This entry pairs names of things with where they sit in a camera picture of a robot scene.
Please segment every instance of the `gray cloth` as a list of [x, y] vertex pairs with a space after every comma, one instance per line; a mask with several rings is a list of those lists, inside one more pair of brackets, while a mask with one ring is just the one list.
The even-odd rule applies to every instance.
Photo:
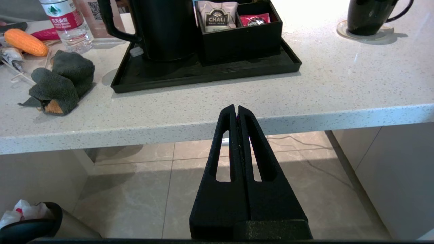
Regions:
[[29, 95], [41, 101], [44, 112], [47, 112], [45, 107], [51, 100], [57, 101], [63, 111], [63, 114], [59, 115], [68, 114], [77, 106], [79, 96], [70, 79], [45, 68], [35, 69], [32, 72], [32, 79], [36, 85], [30, 88]]
[[66, 77], [74, 84], [77, 95], [81, 97], [92, 86], [95, 66], [89, 59], [78, 53], [57, 51], [53, 60], [53, 72]]
[[[57, 51], [53, 58], [53, 70], [37, 68], [32, 72], [36, 82], [29, 90], [31, 96], [20, 106], [41, 107], [44, 113], [66, 115], [71, 112], [79, 101], [92, 87], [95, 66], [89, 59], [78, 53]], [[61, 113], [50, 113], [46, 108], [54, 100], [62, 110]]]

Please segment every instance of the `black electric kettle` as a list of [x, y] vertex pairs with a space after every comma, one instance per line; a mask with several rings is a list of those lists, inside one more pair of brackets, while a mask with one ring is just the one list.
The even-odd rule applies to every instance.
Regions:
[[196, 50], [197, 26], [191, 0], [129, 0], [135, 34], [116, 29], [109, 0], [98, 0], [107, 32], [139, 43], [155, 61], [182, 59]]

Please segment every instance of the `white countertop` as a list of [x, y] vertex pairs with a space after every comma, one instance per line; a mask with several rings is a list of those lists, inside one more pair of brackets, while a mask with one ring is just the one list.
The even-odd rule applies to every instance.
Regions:
[[[128, 44], [93, 49], [84, 57], [96, 66], [96, 87], [58, 117], [18, 106], [30, 85], [11, 83], [14, 73], [0, 67], [0, 154], [209, 139], [230, 104], [254, 112], [266, 134], [434, 122], [434, 1], [417, 0], [392, 22], [397, 38], [388, 45], [336, 33], [347, 0], [273, 4], [303, 62], [297, 73], [116, 94], [110, 83]], [[31, 23], [29, 32], [49, 25]], [[26, 70], [44, 62], [29, 57]]]

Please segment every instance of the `mug handle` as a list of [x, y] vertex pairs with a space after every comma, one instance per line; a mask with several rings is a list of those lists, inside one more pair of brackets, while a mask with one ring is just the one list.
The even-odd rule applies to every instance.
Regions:
[[414, 0], [410, 0], [410, 2], [408, 3], [408, 6], [402, 11], [400, 12], [397, 16], [387, 19], [386, 23], [397, 20], [399, 18], [401, 18], [404, 14], [406, 14], [408, 12], [408, 10], [411, 8], [411, 6], [413, 5]]

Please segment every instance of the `orange corn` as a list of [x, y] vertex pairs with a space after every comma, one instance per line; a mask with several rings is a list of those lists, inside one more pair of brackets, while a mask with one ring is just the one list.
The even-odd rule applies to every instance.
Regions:
[[4, 39], [10, 45], [35, 56], [47, 56], [48, 47], [36, 37], [20, 29], [10, 29], [4, 33]]

